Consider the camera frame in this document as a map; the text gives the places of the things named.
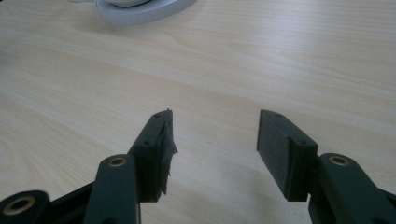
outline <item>wooden table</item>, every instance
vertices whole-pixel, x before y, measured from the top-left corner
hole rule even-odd
[[[93,3],[0,2],[0,199],[94,180],[174,111],[168,194],[143,223],[310,223],[256,151],[261,109],[396,192],[396,4],[198,0],[115,27]]]

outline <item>table surface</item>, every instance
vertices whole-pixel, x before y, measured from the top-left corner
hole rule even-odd
[[[0,2],[0,199],[92,182],[166,108],[179,152],[143,223],[310,223],[256,151],[261,109],[396,192],[395,24],[392,1],[199,0],[136,27]]]

